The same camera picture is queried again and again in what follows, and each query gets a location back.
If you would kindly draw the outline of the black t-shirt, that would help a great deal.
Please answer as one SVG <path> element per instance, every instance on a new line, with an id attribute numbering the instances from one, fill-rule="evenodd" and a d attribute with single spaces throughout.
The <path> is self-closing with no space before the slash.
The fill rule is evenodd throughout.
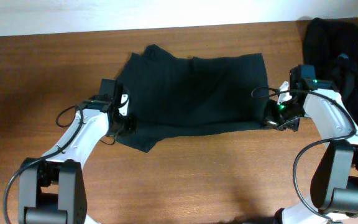
<path id="1" fill-rule="evenodd" d="M 264 129 L 265 100 L 252 90 L 268 85 L 261 53 L 221 58 L 176 58 L 158 45 L 132 54 L 117 80 L 130 95 L 135 133 L 118 142 L 149 152 L 159 141 Z"/>

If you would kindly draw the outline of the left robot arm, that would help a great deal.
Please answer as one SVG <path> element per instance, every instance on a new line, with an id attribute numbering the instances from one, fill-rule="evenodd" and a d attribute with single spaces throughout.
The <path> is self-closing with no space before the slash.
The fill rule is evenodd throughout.
<path id="1" fill-rule="evenodd" d="M 83 168 L 103 137 L 135 131 L 130 92 L 117 80 L 103 79 L 98 94 L 78 105 L 63 136 L 40 158 L 26 158 L 19 179 L 19 223 L 94 223 L 88 214 Z"/>

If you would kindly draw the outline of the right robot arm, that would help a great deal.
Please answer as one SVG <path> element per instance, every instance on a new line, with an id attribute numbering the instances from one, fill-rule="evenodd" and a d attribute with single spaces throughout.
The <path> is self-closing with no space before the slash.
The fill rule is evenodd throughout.
<path id="1" fill-rule="evenodd" d="M 299 65 L 290 70 L 290 79 L 273 91 L 265 124 L 277 131 L 297 131 L 304 116 L 314 122 L 321 140 L 307 145 L 293 163 L 293 184 L 301 156 L 323 144 L 326 151 L 311 180 L 310 195 L 296 191 L 299 203 L 281 208 L 274 223 L 342 223 L 358 217 L 358 125 L 343 105 L 332 81 L 316 77 L 314 66 Z"/>

